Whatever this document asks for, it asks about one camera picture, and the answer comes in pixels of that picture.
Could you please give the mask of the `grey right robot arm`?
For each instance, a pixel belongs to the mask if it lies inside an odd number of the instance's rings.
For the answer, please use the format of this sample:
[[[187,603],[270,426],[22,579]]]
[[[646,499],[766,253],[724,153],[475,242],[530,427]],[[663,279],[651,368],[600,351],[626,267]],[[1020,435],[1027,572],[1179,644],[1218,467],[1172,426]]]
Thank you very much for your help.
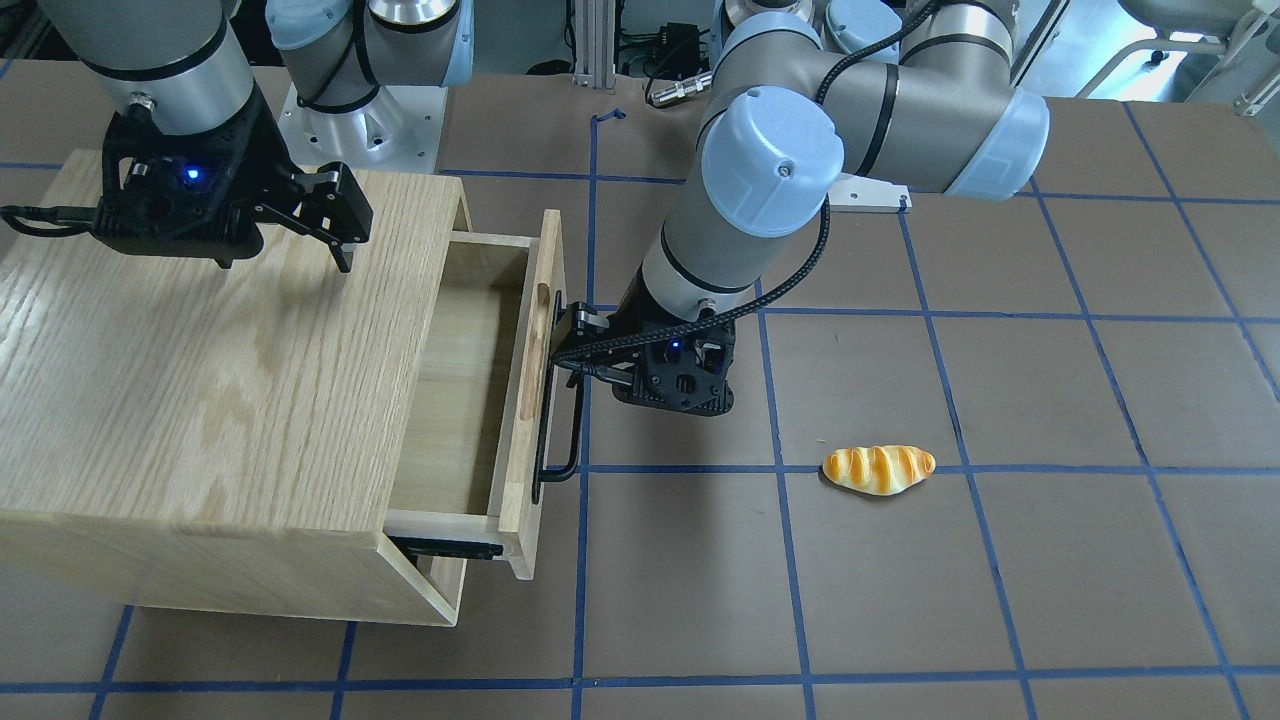
[[[325,163],[291,156],[221,1],[42,1],[100,81],[114,113],[102,190],[90,208],[5,206],[14,231],[90,234],[131,256],[207,259],[228,269],[262,251],[261,224],[325,245],[339,272],[372,236],[349,160],[396,150],[393,86],[465,85],[471,1],[269,1],[265,20]]]

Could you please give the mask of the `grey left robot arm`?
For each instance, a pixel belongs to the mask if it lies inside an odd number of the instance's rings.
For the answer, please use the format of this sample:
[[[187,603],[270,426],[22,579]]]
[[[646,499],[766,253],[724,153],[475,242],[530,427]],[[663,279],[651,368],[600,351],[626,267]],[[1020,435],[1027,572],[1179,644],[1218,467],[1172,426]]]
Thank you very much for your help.
[[[716,63],[690,177],[618,307],[570,305],[550,361],[625,404],[716,416],[733,405],[735,322],[805,278],[841,174],[1002,201],[1041,161],[1046,100],[1015,86],[1015,1],[910,1],[890,37],[829,53],[808,22],[762,12]]]

